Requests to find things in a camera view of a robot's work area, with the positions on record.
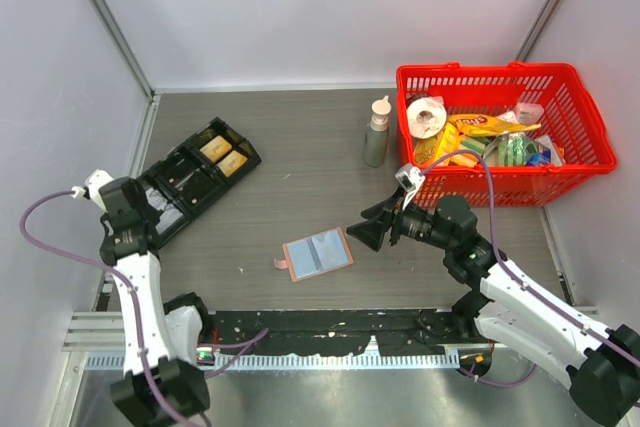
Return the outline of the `pink card holder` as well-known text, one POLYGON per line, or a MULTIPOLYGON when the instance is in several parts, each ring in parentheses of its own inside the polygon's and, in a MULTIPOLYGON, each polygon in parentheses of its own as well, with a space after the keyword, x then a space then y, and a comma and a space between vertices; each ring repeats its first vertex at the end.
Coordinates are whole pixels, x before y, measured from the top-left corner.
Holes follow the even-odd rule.
POLYGON ((293 282, 323 275, 354 263, 343 229, 333 228, 282 245, 283 259, 274 267, 288 271, 293 282))

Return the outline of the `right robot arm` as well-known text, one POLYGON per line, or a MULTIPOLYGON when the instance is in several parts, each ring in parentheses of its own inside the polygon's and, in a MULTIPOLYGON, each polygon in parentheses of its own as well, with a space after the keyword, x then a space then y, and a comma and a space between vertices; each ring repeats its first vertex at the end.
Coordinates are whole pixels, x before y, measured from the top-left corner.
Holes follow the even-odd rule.
POLYGON ((458 195, 432 212, 406 203, 405 192, 364 211, 348 235, 374 251, 402 237, 439 248, 443 264, 469 287, 452 308, 451 327, 465 342, 480 336, 517 352, 565 387, 576 406, 601 426, 616 426, 639 403, 639 335, 611 328, 543 288, 477 230, 458 195))

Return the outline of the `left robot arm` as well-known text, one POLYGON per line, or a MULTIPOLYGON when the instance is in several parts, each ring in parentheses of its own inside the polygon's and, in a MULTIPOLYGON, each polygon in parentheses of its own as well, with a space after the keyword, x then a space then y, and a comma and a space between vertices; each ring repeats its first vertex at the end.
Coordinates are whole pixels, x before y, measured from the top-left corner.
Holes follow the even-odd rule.
POLYGON ((100 257, 120 296, 125 333, 123 377, 111 400, 134 426, 191 426, 210 406, 195 345, 213 334, 213 320, 197 296, 166 313, 160 292, 160 214, 130 177, 106 181, 92 198, 103 214, 100 257))

